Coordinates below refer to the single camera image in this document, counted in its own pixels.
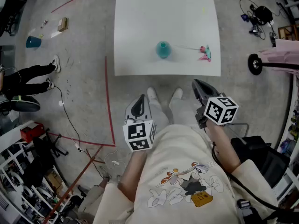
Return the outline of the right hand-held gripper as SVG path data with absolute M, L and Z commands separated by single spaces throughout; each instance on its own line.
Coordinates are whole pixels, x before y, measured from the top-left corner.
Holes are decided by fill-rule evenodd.
M 213 86 L 198 79 L 192 81 L 195 98 L 201 103 L 195 118 L 200 129 L 206 128 L 206 122 L 224 126 L 232 123 L 239 105 L 229 96 L 219 93 Z

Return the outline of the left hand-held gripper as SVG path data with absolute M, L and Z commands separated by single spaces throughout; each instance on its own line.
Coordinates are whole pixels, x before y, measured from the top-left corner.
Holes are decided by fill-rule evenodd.
M 125 119 L 123 133 L 129 149 L 132 152 L 152 149 L 156 129 L 151 120 L 150 105 L 146 95 L 140 95 L 129 104 L 125 111 Z

